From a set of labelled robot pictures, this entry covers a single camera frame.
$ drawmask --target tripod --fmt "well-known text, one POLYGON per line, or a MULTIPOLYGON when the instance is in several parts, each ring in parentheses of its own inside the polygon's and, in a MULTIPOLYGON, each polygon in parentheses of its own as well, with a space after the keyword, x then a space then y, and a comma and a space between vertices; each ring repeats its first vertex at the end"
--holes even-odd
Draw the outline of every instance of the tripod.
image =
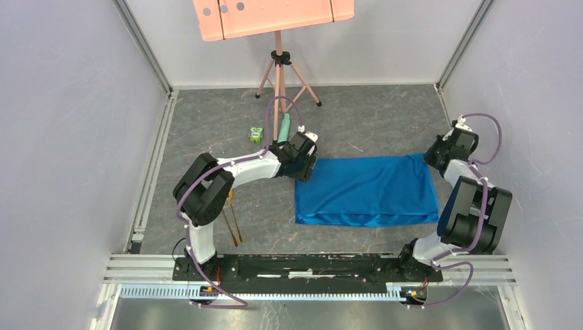
MULTIPOLYGON (((267 77, 269 76, 272 67, 275 65, 275 96, 284 96, 285 95, 285 77, 283 73, 282 65, 289 65, 293 71, 296 73, 300 81, 302 82, 302 89, 298 92, 298 95, 294 98, 294 102, 302 95, 302 93, 307 89, 310 93, 311 97, 313 98, 316 105, 319 107, 322 106, 322 102, 316 96, 316 93, 311 89, 310 85, 300 72, 300 70, 296 67, 296 65, 291 61, 291 55, 289 52, 284 52, 281 46, 281 31, 275 31, 275 50, 271 53, 272 59, 269 61, 269 65, 267 66, 267 70, 265 71, 265 75, 259 85, 259 90, 255 94, 256 98, 261 97, 261 91, 263 90, 263 86, 265 85, 265 81, 267 81, 267 77)), ((281 111, 283 113, 287 113, 292 104, 286 105, 285 99, 276 99, 274 105, 274 130, 273 130, 273 139, 274 142, 277 141, 278 132, 278 112, 281 111)))

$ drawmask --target pink board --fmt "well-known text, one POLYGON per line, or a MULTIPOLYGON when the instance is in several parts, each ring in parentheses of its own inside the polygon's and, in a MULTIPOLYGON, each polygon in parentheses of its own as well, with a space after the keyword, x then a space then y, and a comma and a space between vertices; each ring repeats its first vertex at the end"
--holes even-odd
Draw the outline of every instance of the pink board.
POLYGON ((205 41, 341 21, 354 16, 354 0, 193 0, 193 2, 199 17, 202 39, 205 41))

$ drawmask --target green toy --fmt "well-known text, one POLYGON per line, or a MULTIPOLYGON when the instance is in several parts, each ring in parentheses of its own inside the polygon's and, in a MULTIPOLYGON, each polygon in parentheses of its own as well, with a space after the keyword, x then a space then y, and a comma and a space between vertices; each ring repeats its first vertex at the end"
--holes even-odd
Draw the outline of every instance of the green toy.
POLYGON ((260 144, 263 141, 263 127, 251 127, 249 141, 260 144))

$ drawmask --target tripod leg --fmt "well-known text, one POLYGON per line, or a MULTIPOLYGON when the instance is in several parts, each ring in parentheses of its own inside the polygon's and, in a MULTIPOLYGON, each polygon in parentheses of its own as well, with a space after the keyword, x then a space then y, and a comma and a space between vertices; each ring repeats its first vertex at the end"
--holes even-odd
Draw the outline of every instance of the tripod leg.
MULTIPOLYGON (((281 82, 281 64, 275 65, 275 96, 279 96, 280 93, 280 82, 281 82)), ((278 110, 279 110, 279 99, 275 100, 274 104, 274 131, 273 131, 273 142, 277 143, 277 137, 279 136, 278 131, 278 110)))
MULTIPOLYGON (((285 72, 284 70, 284 66, 281 66, 281 74, 280 74, 280 79, 281 81, 279 82, 279 95, 285 96, 285 75, 283 74, 285 72)), ((280 99, 281 101, 281 112, 282 113, 286 113, 287 112, 287 100, 284 98, 280 99)))
POLYGON ((302 73, 300 72, 300 70, 296 67, 296 64, 292 62, 291 63, 291 68, 294 70, 294 72, 296 72, 296 75, 298 75, 298 78, 302 81, 302 84, 304 84, 304 86, 306 86, 306 89, 310 93, 310 95, 313 98, 314 102, 316 102, 316 105, 319 106, 319 107, 321 107, 322 106, 322 102, 320 101, 320 99, 318 99, 318 97, 316 96, 316 93, 314 93, 314 91, 311 90, 310 85, 308 84, 308 82, 306 81, 306 79, 304 78, 304 76, 302 75, 302 73))
MULTIPOLYGON (((294 98, 294 102, 297 101, 300 96, 302 95, 302 93, 306 90, 306 86, 302 86, 302 89, 300 89, 300 91, 296 94, 296 97, 294 98)), ((293 106, 293 103, 290 103, 287 108, 285 109, 285 113, 287 113, 289 111, 289 109, 293 106)))
POLYGON ((263 75, 261 85, 259 85, 259 90, 257 93, 255 93, 255 98, 259 98, 261 96, 261 91, 263 90, 263 86, 265 86, 265 81, 267 81, 267 77, 269 76, 274 63, 275 60, 272 58, 272 60, 269 62, 269 65, 267 66, 267 70, 265 70, 265 75, 263 75))

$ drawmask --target blue cloth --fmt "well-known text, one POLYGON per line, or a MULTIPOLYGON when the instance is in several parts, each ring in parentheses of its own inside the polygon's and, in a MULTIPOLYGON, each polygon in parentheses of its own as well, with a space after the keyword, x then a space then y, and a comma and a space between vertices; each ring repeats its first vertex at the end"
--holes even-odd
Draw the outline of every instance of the blue cloth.
POLYGON ((296 223, 387 227, 436 223, 439 204, 422 154, 319 159, 296 182, 296 223))

